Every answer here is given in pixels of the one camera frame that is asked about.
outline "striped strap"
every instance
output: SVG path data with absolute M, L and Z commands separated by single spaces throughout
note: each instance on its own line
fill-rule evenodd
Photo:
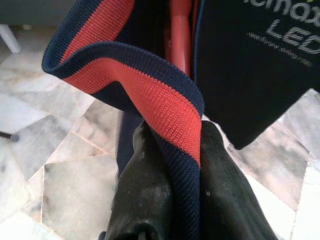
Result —
M 129 45 L 128 25 L 148 0 L 80 0 L 52 38 L 45 72 L 122 111 L 141 115 L 165 159 L 179 239 L 199 239 L 202 95 L 175 66 Z

